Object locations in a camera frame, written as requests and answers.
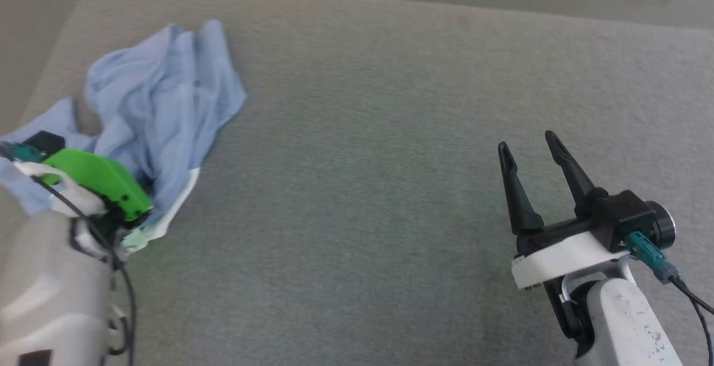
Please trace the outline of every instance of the gray upholstery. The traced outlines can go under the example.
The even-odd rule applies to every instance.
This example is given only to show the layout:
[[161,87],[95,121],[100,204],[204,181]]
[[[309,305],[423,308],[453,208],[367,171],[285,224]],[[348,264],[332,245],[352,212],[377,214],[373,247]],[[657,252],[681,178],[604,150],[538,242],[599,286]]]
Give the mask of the gray upholstery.
[[[496,154],[507,140],[535,208],[568,218],[546,129],[599,185],[670,209],[671,260],[714,301],[709,31],[386,0],[82,0],[23,120],[81,97],[103,54],[207,18],[248,101],[129,265],[138,364],[569,364],[545,292],[510,276]],[[3,192],[5,234],[17,212]],[[703,364],[688,300],[634,268],[682,361]]]

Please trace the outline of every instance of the black cable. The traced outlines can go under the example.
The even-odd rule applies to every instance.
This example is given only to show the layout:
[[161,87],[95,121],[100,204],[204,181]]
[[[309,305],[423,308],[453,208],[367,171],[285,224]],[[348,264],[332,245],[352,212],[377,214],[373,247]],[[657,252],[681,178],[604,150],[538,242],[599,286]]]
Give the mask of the black cable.
[[671,281],[672,285],[677,287],[677,289],[681,290],[684,295],[687,295],[687,297],[689,297],[692,302],[696,302],[697,305],[700,305],[704,308],[704,310],[714,315],[714,307],[711,307],[711,305],[709,305],[707,302],[704,302],[703,300],[699,299],[697,295],[694,295],[680,277],[672,276],[669,277],[669,280]]
[[709,366],[714,366],[714,351],[712,351],[712,336],[709,333],[709,328],[707,327],[707,320],[704,318],[704,313],[699,309],[699,304],[691,300],[692,305],[694,305],[694,310],[699,317],[699,321],[702,322],[702,328],[704,329],[704,337],[707,339],[707,351],[709,352]]
[[707,340],[707,352],[709,353],[709,362],[707,363],[709,366],[714,366],[714,350],[712,350],[712,336],[709,333],[709,328],[707,327],[707,320],[704,318],[704,313],[702,313],[702,310],[699,306],[707,306],[703,300],[699,299],[696,295],[694,295],[687,285],[684,283],[684,281],[680,277],[669,277],[669,280],[671,283],[677,287],[679,290],[682,291],[684,295],[686,295],[689,298],[689,301],[692,303],[694,306],[694,311],[697,313],[697,317],[699,317],[699,321],[702,323],[702,329],[704,330],[704,337]]
[[92,220],[86,216],[86,214],[82,213],[82,211],[77,208],[76,205],[74,205],[69,199],[65,198],[62,193],[59,191],[55,190],[52,186],[47,185],[42,178],[40,177],[31,177],[33,181],[38,183],[38,185],[42,186],[45,190],[49,191],[52,193],[53,196],[55,196],[59,201],[62,201],[62,203],[66,204],[68,208],[70,208],[74,213],[77,214],[77,216],[84,221],[87,224],[87,227],[89,228],[89,233],[91,234],[94,239],[96,239],[99,244],[104,246],[107,251],[109,251],[109,266],[114,269],[114,265],[117,265],[117,268],[119,271],[122,273],[122,277],[124,279],[124,284],[127,285],[127,294],[128,294],[128,299],[129,299],[129,318],[131,319],[130,324],[131,328],[128,330],[130,333],[128,333],[128,341],[127,341],[127,348],[128,348],[128,366],[133,366],[134,364],[134,343],[136,342],[136,296],[134,294],[133,290],[133,285],[132,285],[132,280],[129,278],[129,274],[126,269],[124,269],[123,265],[119,263],[117,253],[114,251],[114,246],[109,244],[107,242],[107,239],[105,239],[104,236],[102,236],[102,232],[99,230],[99,228],[92,222]]
[[[119,348],[112,348],[111,346],[109,347],[109,355],[111,356],[119,356],[122,355],[125,351],[127,351],[127,346],[130,340],[130,332],[129,332],[129,325],[127,323],[127,318],[122,317],[119,319],[119,321],[122,323],[122,335],[123,335],[123,340],[124,342],[122,343],[122,346]],[[114,326],[114,323],[112,323],[112,329],[116,330],[117,327]]]

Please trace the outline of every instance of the gray fabric surface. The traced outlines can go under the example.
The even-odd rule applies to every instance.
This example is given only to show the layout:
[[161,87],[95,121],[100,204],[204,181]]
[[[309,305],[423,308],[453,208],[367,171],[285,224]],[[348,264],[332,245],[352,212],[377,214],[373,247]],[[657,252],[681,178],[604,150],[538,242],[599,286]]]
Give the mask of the gray fabric surface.
[[[546,221],[571,216],[546,129],[599,185],[671,211],[671,260],[714,300],[708,31],[386,0],[82,0],[25,120],[81,96],[104,53],[207,18],[248,100],[129,265],[138,364],[570,364],[545,292],[510,276],[496,155],[507,140]],[[704,363],[689,302],[635,277],[682,361]]]

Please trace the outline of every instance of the light blue towel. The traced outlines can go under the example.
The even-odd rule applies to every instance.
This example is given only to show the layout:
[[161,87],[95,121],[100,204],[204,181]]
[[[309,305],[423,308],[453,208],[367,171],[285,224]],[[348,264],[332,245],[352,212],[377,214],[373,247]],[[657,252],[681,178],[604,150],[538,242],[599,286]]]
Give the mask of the light blue towel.
[[[137,180],[153,180],[148,224],[174,203],[189,170],[201,166],[218,129],[245,101],[217,20],[207,21],[198,35],[169,25],[104,56],[89,68],[84,94],[102,123],[96,143],[77,131],[71,99],[0,139],[20,142],[46,130],[64,136],[68,147],[117,160]],[[28,214],[49,208],[46,193],[7,160],[0,160],[0,183]]]

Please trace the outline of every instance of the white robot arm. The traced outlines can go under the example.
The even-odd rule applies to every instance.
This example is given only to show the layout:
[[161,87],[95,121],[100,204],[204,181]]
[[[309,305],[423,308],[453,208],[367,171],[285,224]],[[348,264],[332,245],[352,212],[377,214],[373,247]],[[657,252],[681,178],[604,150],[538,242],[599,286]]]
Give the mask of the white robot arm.
[[[578,343],[578,366],[681,366],[628,266],[642,259],[663,284],[683,285],[660,252],[674,243],[673,219],[632,191],[609,195],[595,187],[555,133],[546,132],[546,141],[576,203],[574,219],[547,226],[530,205],[508,146],[498,146],[516,236],[511,270],[517,287],[543,285],[564,335]],[[573,287],[576,279],[599,273],[605,279]]]
[[[0,366],[97,366],[125,350],[131,364],[133,289],[120,268],[113,229],[99,229],[89,219],[107,212],[104,203],[54,168],[29,162],[18,168],[32,177],[59,175],[66,190],[61,194],[36,180],[53,192],[53,211],[26,222],[0,275]],[[133,303],[132,322],[110,304],[118,268]],[[123,335],[122,348],[110,344],[112,333]]]

